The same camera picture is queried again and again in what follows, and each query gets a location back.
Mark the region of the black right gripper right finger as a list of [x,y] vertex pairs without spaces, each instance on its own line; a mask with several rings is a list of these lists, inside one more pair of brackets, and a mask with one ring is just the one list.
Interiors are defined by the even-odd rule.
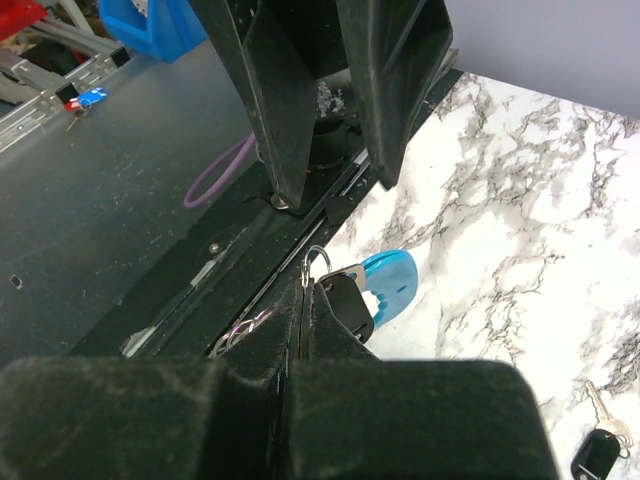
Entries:
[[533,392],[487,360],[383,361],[319,286],[296,319],[287,378],[291,479],[554,479]]

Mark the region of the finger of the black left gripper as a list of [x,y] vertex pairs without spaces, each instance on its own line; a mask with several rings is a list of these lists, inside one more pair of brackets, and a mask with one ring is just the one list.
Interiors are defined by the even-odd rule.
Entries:
[[387,190],[453,38],[437,0],[339,1],[337,12],[370,162]]
[[318,80],[347,66],[333,1],[192,4],[243,103],[273,189],[300,206]]

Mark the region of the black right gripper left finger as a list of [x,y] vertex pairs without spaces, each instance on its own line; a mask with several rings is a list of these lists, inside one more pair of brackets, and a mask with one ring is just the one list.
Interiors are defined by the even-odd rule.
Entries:
[[281,479],[294,285],[224,355],[32,357],[1,372],[5,479]]

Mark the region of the key with black tag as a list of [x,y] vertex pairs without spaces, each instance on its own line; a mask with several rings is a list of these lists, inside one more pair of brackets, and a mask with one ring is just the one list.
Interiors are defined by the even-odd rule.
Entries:
[[364,267],[355,264],[339,269],[322,276],[318,283],[334,316],[364,344],[374,331],[373,318],[362,297],[366,286]]

